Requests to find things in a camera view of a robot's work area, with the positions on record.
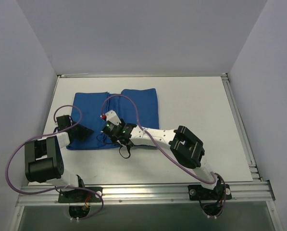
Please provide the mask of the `blue surgical cloth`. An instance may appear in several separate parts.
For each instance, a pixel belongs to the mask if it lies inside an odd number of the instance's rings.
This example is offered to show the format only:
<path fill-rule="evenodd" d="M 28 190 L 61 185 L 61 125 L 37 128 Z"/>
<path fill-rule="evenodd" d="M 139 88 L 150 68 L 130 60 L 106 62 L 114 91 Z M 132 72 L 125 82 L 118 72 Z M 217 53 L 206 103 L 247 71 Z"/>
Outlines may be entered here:
<path fill-rule="evenodd" d="M 141 126 L 148 128 L 159 128 L 158 98 L 156 89 L 128 90 L 124 89 L 122 95 L 130 98 L 137 107 Z M 109 92 L 101 93 L 81 93 L 75 94 L 73 105 L 82 112 L 80 125 L 94 131 L 85 141 L 73 141 L 67 146 L 68 150 L 102 150 L 117 148 L 117 144 L 112 144 L 111 140 L 101 133 L 105 121 L 101 119 L 101 108 L 103 102 L 112 96 Z M 128 99 L 123 97 L 113 97 L 109 99 L 104 112 L 114 110 L 119 118 L 126 123 L 137 123 L 136 110 Z"/>

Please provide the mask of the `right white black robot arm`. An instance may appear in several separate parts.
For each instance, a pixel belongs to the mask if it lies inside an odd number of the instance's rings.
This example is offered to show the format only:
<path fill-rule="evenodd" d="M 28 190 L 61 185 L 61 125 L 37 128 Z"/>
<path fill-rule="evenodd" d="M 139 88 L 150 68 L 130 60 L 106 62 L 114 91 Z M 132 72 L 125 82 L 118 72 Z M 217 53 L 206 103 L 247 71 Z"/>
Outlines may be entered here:
<path fill-rule="evenodd" d="M 205 157 L 203 142 L 187 127 L 160 130 L 107 121 L 101 131 L 111 141 L 128 149 L 134 146 L 156 147 L 172 163 L 199 180 L 207 198 L 213 199 L 220 193 L 217 176 Z"/>

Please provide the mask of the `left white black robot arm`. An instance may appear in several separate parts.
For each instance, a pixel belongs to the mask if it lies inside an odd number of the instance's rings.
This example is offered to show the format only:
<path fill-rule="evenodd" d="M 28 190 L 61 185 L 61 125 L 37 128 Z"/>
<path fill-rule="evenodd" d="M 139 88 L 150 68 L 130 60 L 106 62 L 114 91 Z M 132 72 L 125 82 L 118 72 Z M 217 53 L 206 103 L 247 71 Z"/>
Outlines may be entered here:
<path fill-rule="evenodd" d="M 56 118 L 57 127 L 47 137 L 34 139 L 24 145 L 25 176 L 29 182 L 48 183 L 68 192 L 76 202 L 86 197 L 86 189 L 79 175 L 64 168 L 61 149 L 74 141 L 86 141 L 94 131 L 73 121 L 71 116 Z"/>

